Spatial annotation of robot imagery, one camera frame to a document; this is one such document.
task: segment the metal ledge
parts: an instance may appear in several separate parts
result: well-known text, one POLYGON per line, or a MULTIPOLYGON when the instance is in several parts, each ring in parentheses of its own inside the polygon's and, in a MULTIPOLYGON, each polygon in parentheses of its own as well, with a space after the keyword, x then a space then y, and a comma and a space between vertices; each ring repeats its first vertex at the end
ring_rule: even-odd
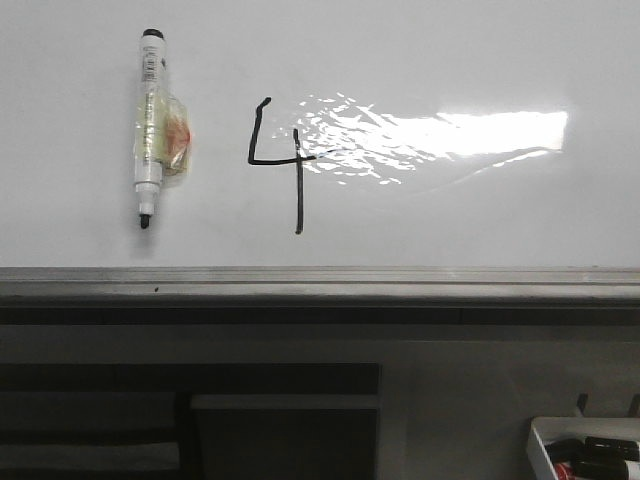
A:
POLYGON ((638 269, 0 268, 0 305, 640 306, 638 269))

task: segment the dark panel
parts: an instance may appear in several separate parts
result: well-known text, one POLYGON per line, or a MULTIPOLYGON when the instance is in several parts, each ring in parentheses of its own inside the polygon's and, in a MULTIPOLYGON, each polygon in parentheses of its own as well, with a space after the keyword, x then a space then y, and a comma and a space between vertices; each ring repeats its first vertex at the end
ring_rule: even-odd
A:
POLYGON ((174 417, 178 433, 180 471, 184 479, 202 480, 202 449, 196 414, 191 409, 191 395, 179 393, 174 404, 174 417))
POLYGON ((462 309, 464 325, 640 325, 640 310, 462 309))
POLYGON ((0 444, 3 445, 140 445, 176 442, 173 428, 153 428, 128 431, 32 431, 0 430, 0 444))
POLYGON ((373 480, 377 412, 201 411, 207 478, 373 480))
POLYGON ((110 432, 168 435, 174 425, 174 397, 173 393, 3 392, 0 432, 59 432, 61 438, 77 432, 106 438, 110 432))
POLYGON ((376 364, 0 365, 0 390, 369 395, 378 377, 376 364))
POLYGON ((0 324, 455 324, 457 309, 436 308, 0 308, 0 324))
POLYGON ((0 469, 3 480, 180 480, 178 471, 157 472, 94 472, 48 469, 0 469))

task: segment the black ink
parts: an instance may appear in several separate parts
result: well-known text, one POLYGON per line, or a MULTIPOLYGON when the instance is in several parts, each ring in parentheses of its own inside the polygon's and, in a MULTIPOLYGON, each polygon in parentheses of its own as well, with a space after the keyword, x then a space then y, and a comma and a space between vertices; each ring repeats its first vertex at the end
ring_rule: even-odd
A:
POLYGON ((296 164, 296 179, 298 190, 298 220, 296 222, 296 234, 302 233, 304 225, 304 177, 302 162, 309 160, 316 160, 315 155, 303 157, 300 155, 300 138, 298 135, 298 129, 293 129, 293 141, 296 147, 296 157, 287 158, 284 160, 256 160, 256 147, 258 144, 258 135, 260 134, 260 126, 262 125, 262 110, 264 107, 271 103, 271 97, 265 98, 260 105, 256 108, 256 120, 253 125, 253 133, 251 134, 251 141, 249 142, 249 164, 250 165, 288 165, 290 163, 296 164))

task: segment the whiteboard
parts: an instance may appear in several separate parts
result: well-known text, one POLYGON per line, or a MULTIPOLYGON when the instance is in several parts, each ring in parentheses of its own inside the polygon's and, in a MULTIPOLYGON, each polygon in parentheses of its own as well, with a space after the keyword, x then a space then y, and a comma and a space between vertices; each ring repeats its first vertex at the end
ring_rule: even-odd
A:
POLYGON ((640 267, 640 3, 0 0, 0 266, 640 267), (142 231, 145 28, 192 166, 142 231), (296 166, 304 163, 304 231, 296 166))

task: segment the white container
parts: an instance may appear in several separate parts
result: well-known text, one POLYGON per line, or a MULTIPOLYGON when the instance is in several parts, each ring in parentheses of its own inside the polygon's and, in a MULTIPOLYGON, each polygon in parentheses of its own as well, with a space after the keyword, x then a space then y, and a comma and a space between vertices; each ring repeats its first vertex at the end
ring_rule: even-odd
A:
POLYGON ((640 440, 640 418, 537 417, 531 422, 527 455, 538 480, 558 480, 544 448, 558 440, 585 437, 640 440))

